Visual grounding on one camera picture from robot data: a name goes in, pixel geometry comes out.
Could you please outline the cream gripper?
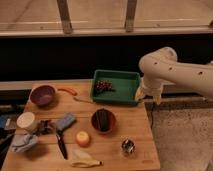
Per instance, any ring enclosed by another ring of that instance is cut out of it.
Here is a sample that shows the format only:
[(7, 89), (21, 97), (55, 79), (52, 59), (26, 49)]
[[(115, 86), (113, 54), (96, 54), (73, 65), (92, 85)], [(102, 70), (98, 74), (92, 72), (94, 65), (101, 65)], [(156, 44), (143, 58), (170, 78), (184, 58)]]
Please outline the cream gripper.
[(153, 98), (153, 101), (159, 105), (161, 103), (161, 94), (163, 92), (163, 83), (158, 79), (142, 77), (139, 87), (136, 90), (134, 99), (141, 101), (146, 96)]

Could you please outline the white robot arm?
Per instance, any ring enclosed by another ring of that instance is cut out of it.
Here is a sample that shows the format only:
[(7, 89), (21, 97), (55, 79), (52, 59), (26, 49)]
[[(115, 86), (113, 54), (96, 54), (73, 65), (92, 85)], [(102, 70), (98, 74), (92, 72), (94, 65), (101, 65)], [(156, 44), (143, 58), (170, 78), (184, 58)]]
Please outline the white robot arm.
[(171, 47), (144, 55), (139, 61), (143, 77), (136, 90), (135, 100), (151, 96), (156, 104), (160, 104), (164, 81), (213, 99), (213, 65), (181, 63), (177, 59), (177, 53)]

